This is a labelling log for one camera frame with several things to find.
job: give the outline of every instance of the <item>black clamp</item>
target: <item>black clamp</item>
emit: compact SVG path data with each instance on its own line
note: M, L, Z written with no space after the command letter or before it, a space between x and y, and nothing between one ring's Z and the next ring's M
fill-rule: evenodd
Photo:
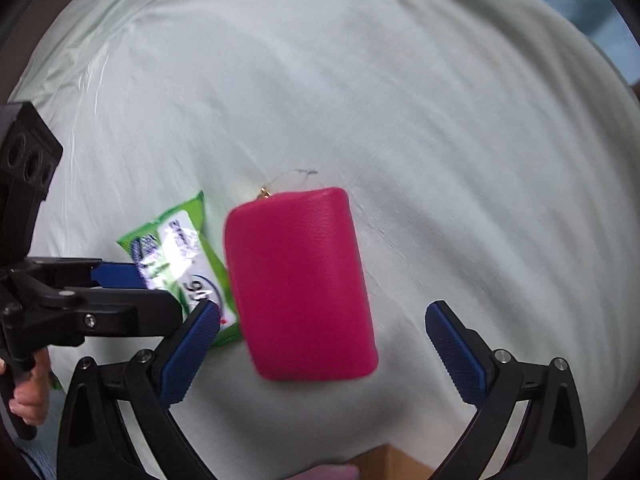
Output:
M430 304L427 334L460 396L478 412L432 480L477 480L494 454L516 402L528 401L496 480L586 480L587 442L574 377L566 360L548 366L491 351L444 301Z
M168 480L216 480L175 423L168 404L179 402L220 328L220 312L202 301L155 351L143 349L126 363L98 366L79 361L60 423L58 478L61 480L152 480L145 472L122 420L119 400L130 402L140 429ZM199 346L199 354L193 354ZM191 367L178 378L172 367ZM163 371L169 377L163 378ZM180 395L175 396L175 389Z
M169 336L182 309L164 290L96 288L92 271L101 260L27 258L0 268L0 396L19 437L33 426L11 414L15 383L35 366L34 353L49 345L80 346L86 336Z

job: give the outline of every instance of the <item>green wet wipes package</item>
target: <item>green wet wipes package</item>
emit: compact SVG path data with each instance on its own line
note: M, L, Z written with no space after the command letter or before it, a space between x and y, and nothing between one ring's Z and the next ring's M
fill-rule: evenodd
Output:
M204 194L177 205L124 235L118 244L131 256L146 288L168 290L186 317L201 300L220 306L214 346L238 339L238 311L225 266L202 234Z

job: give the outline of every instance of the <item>textured blue grip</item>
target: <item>textured blue grip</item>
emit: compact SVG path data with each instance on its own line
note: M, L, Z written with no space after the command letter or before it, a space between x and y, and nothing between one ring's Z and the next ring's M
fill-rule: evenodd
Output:
M146 288L134 264L101 263L92 269L91 279L104 288Z
M427 307L424 324L460 397L479 408L487 396L484 368L436 303Z
M158 399L165 408L184 399L219 330L220 310L209 301L162 368Z

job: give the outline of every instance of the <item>wrinkled fabric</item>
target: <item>wrinkled fabric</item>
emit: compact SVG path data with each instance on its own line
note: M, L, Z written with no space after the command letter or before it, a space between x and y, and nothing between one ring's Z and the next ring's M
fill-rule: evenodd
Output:
M640 79L640 48L611 0L543 0L591 38L633 85Z
M640 108L539 0L75 0L13 98L65 149L33 254L127 261L115 240L199 189L222 254L229 210L281 174L349 193L380 367L273 383L244 343L211 351L172 413L221 479L385 442L438 465L474 410L424 333L434 300L519 360L565 357L590 446L638 382ZM86 354L155 344L52 362L68 384Z

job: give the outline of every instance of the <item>pink leather pouch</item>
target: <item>pink leather pouch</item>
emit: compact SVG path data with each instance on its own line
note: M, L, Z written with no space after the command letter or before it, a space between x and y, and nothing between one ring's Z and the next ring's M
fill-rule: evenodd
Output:
M243 204L224 244L241 330L271 380L362 377L378 366L347 193L284 192Z

